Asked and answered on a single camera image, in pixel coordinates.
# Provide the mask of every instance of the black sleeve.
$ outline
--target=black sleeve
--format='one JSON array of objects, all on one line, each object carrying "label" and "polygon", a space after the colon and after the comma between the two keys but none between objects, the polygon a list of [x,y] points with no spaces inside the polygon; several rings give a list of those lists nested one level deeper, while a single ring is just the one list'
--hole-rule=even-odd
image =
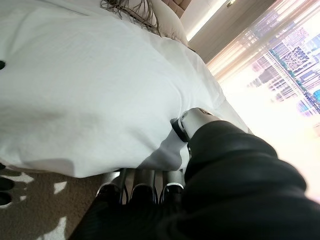
[{"label": "black sleeve", "polygon": [[305,197],[298,171],[265,141],[214,121],[189,146],[185,213],[165,222],[160,238],[320,240],[320,206]]}]

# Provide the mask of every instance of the white duvet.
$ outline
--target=white duvet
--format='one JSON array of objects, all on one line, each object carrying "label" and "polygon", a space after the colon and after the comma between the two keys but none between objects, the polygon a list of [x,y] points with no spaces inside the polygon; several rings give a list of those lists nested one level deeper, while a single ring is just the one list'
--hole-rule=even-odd
[{"label": "white duvet", "polygon": [[176,170],[184,111],[247,130],[196,53],[73,2],[0,0],[0,162],[74,177]]}]

